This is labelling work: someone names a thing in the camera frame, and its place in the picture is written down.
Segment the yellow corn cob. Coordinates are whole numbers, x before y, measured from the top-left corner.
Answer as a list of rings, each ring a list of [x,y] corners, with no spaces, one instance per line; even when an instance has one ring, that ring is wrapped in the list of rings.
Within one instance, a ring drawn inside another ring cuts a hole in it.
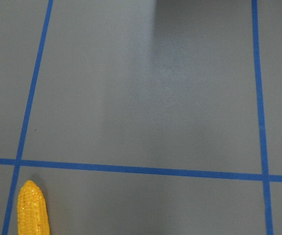
[[[41,189],[31,180],[21,187],[17,201],[19,235],[50,235],[46,201]]]

